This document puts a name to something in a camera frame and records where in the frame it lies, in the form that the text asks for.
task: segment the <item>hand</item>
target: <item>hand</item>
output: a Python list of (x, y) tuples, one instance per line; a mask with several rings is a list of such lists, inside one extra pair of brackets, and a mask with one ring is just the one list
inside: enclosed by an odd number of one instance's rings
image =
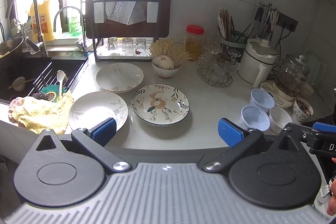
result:
[[(331, 160), (336, 163), (336, 158), (332, 158)], [(336, 213), (336, 180), (331, 184), (330, 190), (333, 195), (328, 204), (327, 214), (333, 216)]]

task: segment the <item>floral patterned plate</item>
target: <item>floral patterned plate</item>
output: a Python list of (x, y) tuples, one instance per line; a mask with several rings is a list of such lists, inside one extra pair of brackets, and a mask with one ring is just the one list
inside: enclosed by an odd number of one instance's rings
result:
[(152, 84), (134, 93), (132, 108), (134, 113), (147, 123), (155, 126), (170, 126), (187, 116), (189, 101), (173, 86)]
[(107, 91), (96, 91), (80, 97), (69, 112), (69, 125), (91, 129), (107, 118), (117, 122), (117, 131), (124, 125), (128, 116), (128, 107), (118, 95)]
[(130, 63), (114, 63), (103, 67), (96, 75), (97, 84), (115, 93), (135, 89), (143, 80), (143, 71)]

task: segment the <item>kitchen faucet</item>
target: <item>kitchen faucet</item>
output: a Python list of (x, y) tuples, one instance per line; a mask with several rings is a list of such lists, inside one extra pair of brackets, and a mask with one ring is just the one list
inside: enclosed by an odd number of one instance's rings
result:
[[(12, 6), (13, 6), (14, 0), (11, 0), (7, 11), (6, 11), (6, 16), (5, 18), (9, 17), (9, 13), (11, 12)], [(33, 0), (34, 3), (34, 12), (35, 12), (35, 19), (36, 19), (36, 26), (37, 26), (37, 44), (35, 44), (34, 42), (32, 42), (29, 39), (26, 39), (26, 42), (28, 43), (28, 45), (30, 47), (32, 47), (33, 50), (35, 51), (39, 51), (41, 50), (41, 55), (45, 56), (48, 54), (48, 50), (47, 50), (47, 46), (45, 44), (44, 41), (44, 36), (43, 33), (41, 31), (41, 23), (40, 23), (40, 15), (39, 15), (39, 9), (38, 9), (38, 5), (37, 5), (37, 0)]]
[(67, 9), (67, 8), (73, 8), (73, 9), (76, 9), (80, 15), (81, 15), (81, 24), (82, 24), (82, 32), (83, 32), (83, 55), (84, 56), (88, 56), (90, 54), (90, 52), (88, 51), (87, 49), (87, 46), (86, 46), (86, 39), (85, 39), (85, 29), (84, 29), (84, 16), (83, 16), (83, 13), (80, 9), (78, 9), (77, 7), (74, 7), (74, 6), (65, 6), (63, 8), (61, 8), (55, 15), (55, 18), (54, 18), (54, 32), (56, 32), (56, 18), (58, 16), (58, 14)]

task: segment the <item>plastic jar with red lid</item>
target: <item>plastic jar with red lid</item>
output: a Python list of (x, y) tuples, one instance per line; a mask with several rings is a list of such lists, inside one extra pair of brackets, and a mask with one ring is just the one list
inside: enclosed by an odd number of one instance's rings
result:
[(188, 25), (185, 29), (184, 48), (189, 52), (191, 59), (197, 60), (202, 53), (204, 42), (204, 28), (198, 25)]

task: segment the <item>dish towel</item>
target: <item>dish towel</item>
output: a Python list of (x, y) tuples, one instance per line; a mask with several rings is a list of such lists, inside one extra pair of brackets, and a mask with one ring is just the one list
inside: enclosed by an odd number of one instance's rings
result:
[(68, 125), (68, 114), (74, 99), (68, 91), (58, 97), (56, 103), (25, 97), (23, 104), (14, 108), (13, 118), (36, 134), (51, 128), (56, 134), (63, 134)]

